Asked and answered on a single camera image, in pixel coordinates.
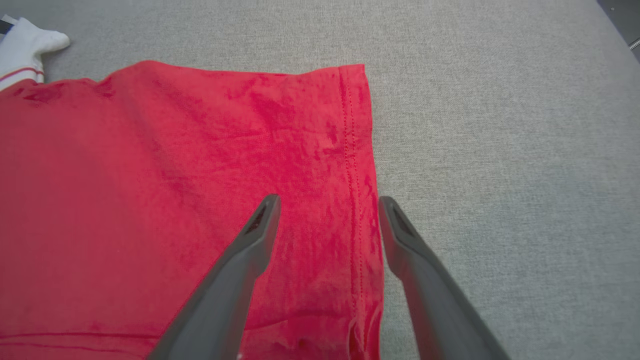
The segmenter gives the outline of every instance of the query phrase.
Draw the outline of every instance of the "folded red garment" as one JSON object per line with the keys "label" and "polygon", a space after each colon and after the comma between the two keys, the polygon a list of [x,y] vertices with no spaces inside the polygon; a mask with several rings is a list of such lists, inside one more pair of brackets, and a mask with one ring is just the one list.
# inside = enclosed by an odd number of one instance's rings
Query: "folded red garment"
{"label": "folded red garment", "polygon": [[0,358],[145,357],[260,200],[282,198],[242,359],[379,359],[363,65],[144,61],[0,92]]}

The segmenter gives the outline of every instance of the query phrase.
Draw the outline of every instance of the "red stripe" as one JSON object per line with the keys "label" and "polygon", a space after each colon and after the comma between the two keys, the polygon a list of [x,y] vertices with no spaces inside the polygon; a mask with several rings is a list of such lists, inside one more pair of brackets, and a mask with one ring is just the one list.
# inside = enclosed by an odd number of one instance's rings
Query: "red stripe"
{"label": "red stripe", "polygon": [[44,72],[39,71],[39,70],[36,70],[36,69],[34,69],[33,67],[23,67],[23,68],[18,69],[18,70],[16,70],[16,71],[11,71],[11,72],[10,72],[9,74],[7,74],[7,75],[4,75],[3,77],[1,77],[1,78],[0,78],[0,81],[4,80],[4,79],[6,79],[6,78],[8,78],[8,77],[10,77],[10,76],[16,75],[16,74],[17,74],[17,73],[19,73],[19,72],[23,72],[23,71],[27,71],[27,70],[28,70],[28,71],[33,71],[33,72],[35,72],[36,74],[39,74],[39,75],[44,75]]}

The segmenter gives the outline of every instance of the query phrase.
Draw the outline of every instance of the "gray fabric surface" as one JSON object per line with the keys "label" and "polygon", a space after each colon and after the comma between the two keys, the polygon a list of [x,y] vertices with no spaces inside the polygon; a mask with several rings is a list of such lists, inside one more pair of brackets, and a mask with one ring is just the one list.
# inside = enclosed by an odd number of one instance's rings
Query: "gray fabric surface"
{"label": "gray fabric surface", "polygon": [[[640,64],[595,1],[3,0],[48,80],[365,63],[392,195],[513,359],[640,358]],[[417,353],[387,271],[384,360]]]}

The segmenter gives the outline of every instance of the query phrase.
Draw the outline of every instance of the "dark floor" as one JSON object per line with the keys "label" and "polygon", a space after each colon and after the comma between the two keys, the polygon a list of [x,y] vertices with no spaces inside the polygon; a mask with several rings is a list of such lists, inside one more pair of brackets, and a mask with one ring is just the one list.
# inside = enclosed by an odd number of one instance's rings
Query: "dark floor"
{"label": "dark floor", "polygon": [[[640,38],[640,0],[598,0],[628,45]],[[633,53],[640,61],[640,46]]]}

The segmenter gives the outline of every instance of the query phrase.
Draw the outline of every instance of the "white sock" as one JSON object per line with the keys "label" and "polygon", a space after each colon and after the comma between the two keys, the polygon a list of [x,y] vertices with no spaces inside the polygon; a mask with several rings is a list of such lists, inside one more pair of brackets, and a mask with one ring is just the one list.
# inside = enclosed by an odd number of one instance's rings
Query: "white sock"
{"label": "white sock", "polygon": [[0,41],[0,90],[25,79],[43,83],[40,55],[64,49],[69,43],[65,34],[40,29],[20,18]]}

